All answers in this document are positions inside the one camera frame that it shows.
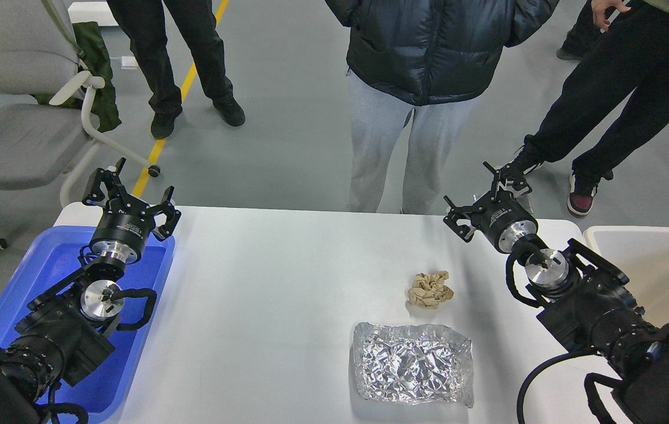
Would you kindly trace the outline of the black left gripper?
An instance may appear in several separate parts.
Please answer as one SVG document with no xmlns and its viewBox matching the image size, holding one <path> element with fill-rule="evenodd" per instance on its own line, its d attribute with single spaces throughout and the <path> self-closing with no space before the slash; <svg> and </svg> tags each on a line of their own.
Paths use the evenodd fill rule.
<svg viewBox="0 0 669 424">
<path fill-rule="evenodd" d="M 113 167 L 98 167 L 89 177 L 81 203 L 103 210 L 89 248 L 100 257 L 113 257 L 125 264 L 141 260 L 149 234 L 158 241 L 173 236 L 181 218 L 172 196 L 174 186 L 168 186 L 159 204 L 153 206 L 139 199 L 132 200 L 120 180 L 125 157 Z M 164 216 L 165 222 L 157 225 L 156 217 Z"/>
</svg>

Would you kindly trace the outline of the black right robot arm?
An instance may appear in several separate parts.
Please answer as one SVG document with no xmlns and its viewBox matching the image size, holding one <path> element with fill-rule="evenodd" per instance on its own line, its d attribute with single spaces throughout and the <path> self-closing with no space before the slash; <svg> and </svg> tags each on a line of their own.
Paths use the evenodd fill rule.
<svg viewBox="0 0 669 424">
<path fill-rule="evenodd" d="M 617 377 L 588 373 L 585 394 L 591 413 L 612 423 L 598 393 L 609 387 L 633 423 L 669 423 L 669 323 L 656 327 L 627 290 L 628 276 L 575 239 L 563 250 L 549 248 L 534 216 L 517 200 L 530 193 L 522 172 L 510 165 L 491 169 L 490 190 L 472 205 L 448 201 L 444 223 L 465 242 L 477 231 L 507 256 L 506 286 L 521 303 L 539 308 L 539 322 L 566 349 L 526 376 L 516 400 L 525 421 L 525 395 L 533 380 L 564 360 L 600 355 Z"/>
</svg>

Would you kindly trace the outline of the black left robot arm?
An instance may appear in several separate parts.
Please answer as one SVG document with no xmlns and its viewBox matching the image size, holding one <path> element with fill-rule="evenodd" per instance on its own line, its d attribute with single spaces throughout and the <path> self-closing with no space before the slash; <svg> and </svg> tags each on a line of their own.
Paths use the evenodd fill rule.
<svg viewBox="0 0 669 424">
<path fill-rule="evenodd" d="M 73 415 L 87 423 L 76 403 L 58 403 L 62 383 L 75 386 L 114 352 L 114 331 L 147 325 L 157 305 L 151 288 L 121 288 L 128 265 L 141 260 L 148 236 L 170 238 L 181 218 L 168 186 L 151 205 L 128 193 L 120 181 L 125 158 L 98 168 L 82 197 L 103 210 L 92 239 L 81 248 L 81 266 L 28 303 L 30 313 L 16 324 L 18 337 L 0 347 L 0 423 L 57 423 Z"/>
</svg>

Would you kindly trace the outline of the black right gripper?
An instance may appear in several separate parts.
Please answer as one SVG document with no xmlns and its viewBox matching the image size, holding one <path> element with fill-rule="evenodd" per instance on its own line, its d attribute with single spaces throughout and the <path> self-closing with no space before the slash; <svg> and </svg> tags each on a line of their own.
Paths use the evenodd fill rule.
<svg viewBox="0 0 669 424">
<path fill-rule="evenodd" d="M 515 243 L 529 234 L 538 233 L 538 223 L 518 198 L 532 193 L 523 172 L 507 164 L 499 169 L 487 161 L 483 166 L 493 174 L 491 189 L 473 205 L 456 206 L 448 196 L 443 223 L 464 242 L 472 241 L 477 229 L 501 253 L 512 253 Z"/>
</svg>

